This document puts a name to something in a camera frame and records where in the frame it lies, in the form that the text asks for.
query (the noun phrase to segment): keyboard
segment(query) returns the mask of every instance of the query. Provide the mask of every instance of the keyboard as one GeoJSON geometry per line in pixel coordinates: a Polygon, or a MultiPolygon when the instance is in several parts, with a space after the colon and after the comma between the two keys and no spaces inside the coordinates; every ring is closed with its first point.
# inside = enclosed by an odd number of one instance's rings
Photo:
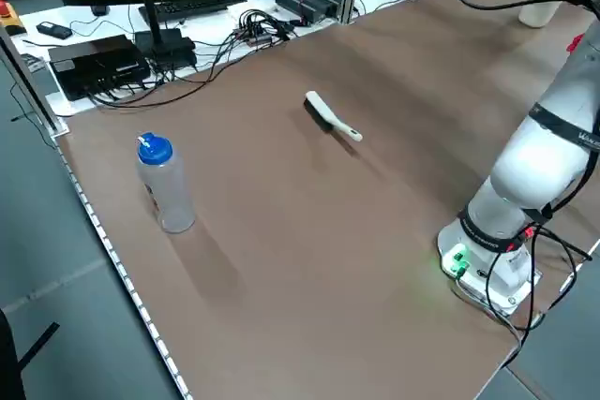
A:
{"type": "MultiPolygon", "coordinates": [[[[201,2],[163,2],[157,4],[158,22],[181,21],[192,16],[202,16],[227,9],[229,5],[240,4],[246,0],[202,0],[201,2]]],[[[148,23],[146,7],[140,7],[140,14],[148,23]]]]}

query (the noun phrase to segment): brown table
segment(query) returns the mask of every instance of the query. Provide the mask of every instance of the brown table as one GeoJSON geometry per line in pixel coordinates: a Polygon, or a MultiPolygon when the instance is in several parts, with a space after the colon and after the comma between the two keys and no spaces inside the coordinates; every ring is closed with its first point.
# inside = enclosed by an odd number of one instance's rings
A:
{"type": "MultiPolygon", "coordinates": [[[[249,57],[167,107],[69,120],[63,150],[195,398],[477,395],[513,338],[451,293],[434,240],[592,20],[564,6],[532,30],[517,14],[411,0],[249,57]],[[323,135],[308,90],[365,139],[323,135]],[[186,233],[160,230],[136,175],[146,130],[183,154],[199,216],[186,233]]],[[[582,214],[597,204],[586,190],[556,230],[589,247],[582,214]]],[[[543,250],[552,299],[568,267],[543,250]]]]}

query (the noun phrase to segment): blue bottle cap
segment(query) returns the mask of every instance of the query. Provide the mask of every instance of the blue bottle cap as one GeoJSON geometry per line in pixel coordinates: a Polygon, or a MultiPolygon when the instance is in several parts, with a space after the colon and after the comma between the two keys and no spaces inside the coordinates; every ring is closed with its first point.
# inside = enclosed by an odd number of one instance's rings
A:
{"type": "Polygon", "coordinates": [[[138,157],[143,164],[157,166],[173,155],[173,147],[166,138],[146,132],[138,137],[138,141],[138,157]]]}

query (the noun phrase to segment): plastic water bottle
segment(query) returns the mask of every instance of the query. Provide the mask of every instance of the plastic water bottle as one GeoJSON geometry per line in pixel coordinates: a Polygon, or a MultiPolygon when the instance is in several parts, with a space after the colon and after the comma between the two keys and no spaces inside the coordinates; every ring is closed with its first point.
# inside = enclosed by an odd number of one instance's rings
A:
{"type": "Polygon", "coordinates": [[[196,215],[181,156],[169,140],[153,133],[144,133],[138,142],[138,173],[157,209],[158,223],[169,233],[187,230],[196,215]]]}

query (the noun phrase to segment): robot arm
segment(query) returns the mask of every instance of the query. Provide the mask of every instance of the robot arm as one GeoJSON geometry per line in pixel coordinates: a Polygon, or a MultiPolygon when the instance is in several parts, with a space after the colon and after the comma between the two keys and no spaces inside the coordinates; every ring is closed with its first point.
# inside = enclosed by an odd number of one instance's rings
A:
{"type": "MultiPolygon", "coordinates": [[[[600,22],[592,24],[537,105],[559,121],[585,132],[596,131],[600,22]]],[[[557,199],[584,172],[590,151],[526,117],[473,199],[438,235],[444,271],[456,276],[455,257],[468,254],[461,284],[484,302],[489,294],[504,314],[515,311],[530,291],[531,257],[526,245],[514,240],[532,221],[526,212],[539,212],[557,199]]]]}

